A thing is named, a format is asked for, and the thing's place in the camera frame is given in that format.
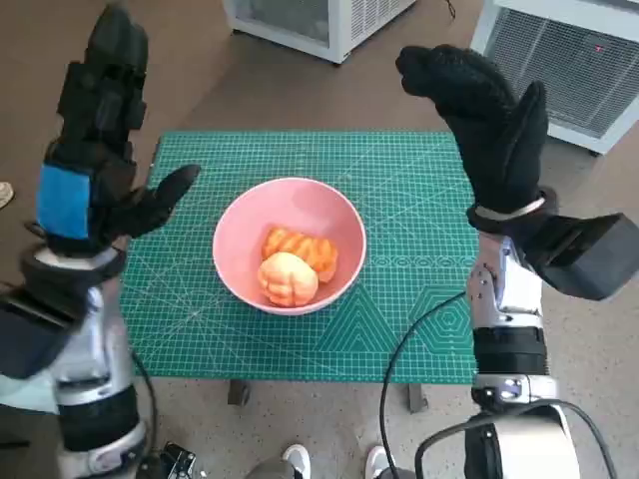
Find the bare black left hand, blue tape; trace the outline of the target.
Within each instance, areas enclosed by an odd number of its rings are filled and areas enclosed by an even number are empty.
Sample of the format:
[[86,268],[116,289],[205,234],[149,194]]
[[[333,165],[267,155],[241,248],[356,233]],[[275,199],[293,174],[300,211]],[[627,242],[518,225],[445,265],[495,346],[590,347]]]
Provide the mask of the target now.
[[63,126],[47,149],[36,202],[36,221],[58,255],[91,256],[120,237],[160,228],[200,172],[186,165],[152,189],[133,186],[137,164],[129,136],[146,114],[148,53],[144,28],[111,3],[83,61],[68,66],[57,108]]

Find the black knitted gloved right hand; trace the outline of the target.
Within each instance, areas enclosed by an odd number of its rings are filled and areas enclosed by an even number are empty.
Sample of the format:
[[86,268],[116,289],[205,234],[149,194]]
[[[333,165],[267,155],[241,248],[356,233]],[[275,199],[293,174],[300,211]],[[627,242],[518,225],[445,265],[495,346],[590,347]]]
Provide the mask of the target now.
[[518,98],[488,59],[445,44],[406,46],[395,66],[404,92],[429,99],[454,135],[479,206],[509,215],[539,199],[548,130],[542,83]]

